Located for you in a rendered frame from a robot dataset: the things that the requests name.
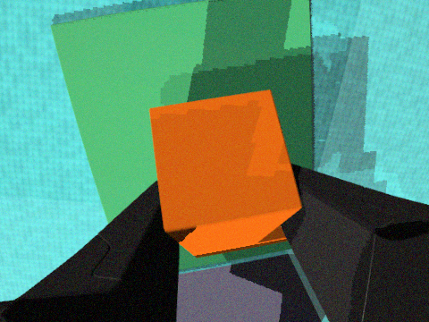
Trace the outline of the orange block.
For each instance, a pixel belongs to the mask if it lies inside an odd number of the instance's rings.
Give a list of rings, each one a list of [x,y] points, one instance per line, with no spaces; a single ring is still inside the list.
[[[165,232],[194,258],[287,241],[301,203],[271,89],[149,111]]]

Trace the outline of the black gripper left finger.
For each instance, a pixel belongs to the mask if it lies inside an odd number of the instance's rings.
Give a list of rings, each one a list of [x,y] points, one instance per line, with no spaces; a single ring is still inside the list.
[[[158,180],[0,322],[176,322],[180,243],[164,231]]]

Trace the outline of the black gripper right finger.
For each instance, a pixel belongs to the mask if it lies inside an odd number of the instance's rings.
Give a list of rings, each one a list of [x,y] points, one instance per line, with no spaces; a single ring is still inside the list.
[[[429,322],[429,205],[292,167],[280,226],[329,322]]]

